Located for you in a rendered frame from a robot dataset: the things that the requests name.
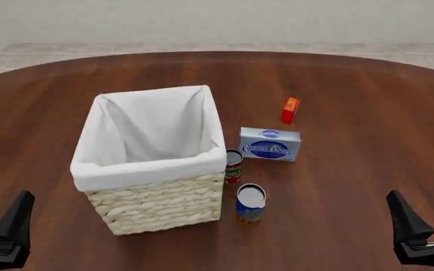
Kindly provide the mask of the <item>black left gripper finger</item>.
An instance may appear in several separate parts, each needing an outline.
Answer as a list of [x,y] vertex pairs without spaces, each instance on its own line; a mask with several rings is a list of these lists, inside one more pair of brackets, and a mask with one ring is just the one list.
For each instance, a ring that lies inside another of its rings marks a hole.
[[29,225],[35,196],[23,190],[0,218],[0,250],[30,249]]

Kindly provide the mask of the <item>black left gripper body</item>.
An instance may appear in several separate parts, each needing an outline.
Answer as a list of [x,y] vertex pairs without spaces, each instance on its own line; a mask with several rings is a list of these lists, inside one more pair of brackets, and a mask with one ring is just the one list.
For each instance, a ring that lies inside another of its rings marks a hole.
[[30,254],[31,245],[16,244],[12,248],[0,245],[0,269],[23,268]]

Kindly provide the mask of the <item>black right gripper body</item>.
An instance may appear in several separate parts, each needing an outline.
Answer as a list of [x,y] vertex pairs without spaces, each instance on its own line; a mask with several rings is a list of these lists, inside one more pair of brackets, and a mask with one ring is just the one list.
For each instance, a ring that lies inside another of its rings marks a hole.
[[425,245],[400,242],[394,245],[393,250],[403,265],[434,266],[434,242]]

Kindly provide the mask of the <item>blue cream cheese box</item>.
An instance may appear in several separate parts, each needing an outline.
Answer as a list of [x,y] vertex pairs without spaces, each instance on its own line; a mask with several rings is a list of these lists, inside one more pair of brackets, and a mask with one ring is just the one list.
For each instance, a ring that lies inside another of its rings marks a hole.
[[238,150],[244,157],[295,162],[301,133],[241,127]]

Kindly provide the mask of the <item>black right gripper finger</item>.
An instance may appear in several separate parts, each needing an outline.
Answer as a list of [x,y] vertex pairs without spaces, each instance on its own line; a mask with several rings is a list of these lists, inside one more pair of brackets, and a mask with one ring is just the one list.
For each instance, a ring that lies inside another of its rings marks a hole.
[[434,228],[413,210],[399,191],[391,190],[386,199],[393,223],[393,245],[424,245],[434,234]]

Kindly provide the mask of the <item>white wicker basket cloth liner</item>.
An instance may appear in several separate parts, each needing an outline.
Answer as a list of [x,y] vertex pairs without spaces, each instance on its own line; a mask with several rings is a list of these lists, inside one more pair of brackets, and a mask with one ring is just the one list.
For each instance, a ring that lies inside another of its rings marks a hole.
[[217,221],[227,166],[206,85],[95,97],[70,172],[116,236]]

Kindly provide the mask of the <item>red green tomato sauce can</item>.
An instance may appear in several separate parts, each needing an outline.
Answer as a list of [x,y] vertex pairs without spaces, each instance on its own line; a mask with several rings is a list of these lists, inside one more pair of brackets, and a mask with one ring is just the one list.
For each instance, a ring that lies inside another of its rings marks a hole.
[[227,150],[227,166],[225,169],[225,182],[235,184],[240,181],[243,155],[236,149]]

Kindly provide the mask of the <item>blue alphabet soup can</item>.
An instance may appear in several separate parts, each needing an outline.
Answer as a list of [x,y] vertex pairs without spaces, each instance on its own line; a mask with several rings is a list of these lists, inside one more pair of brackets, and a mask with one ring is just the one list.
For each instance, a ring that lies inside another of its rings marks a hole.
[[243,184],[237,190],[237,220],[245,225],[260,223],[266,200],[266,192],[258,184]]

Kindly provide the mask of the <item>small orange red box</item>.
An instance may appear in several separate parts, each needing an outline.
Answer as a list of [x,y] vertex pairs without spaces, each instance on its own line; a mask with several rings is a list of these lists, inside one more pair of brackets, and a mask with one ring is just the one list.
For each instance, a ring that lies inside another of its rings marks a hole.
[[289,97],[283,107],[281,121],[283,123],[292,123],[298,110],[300,100]]

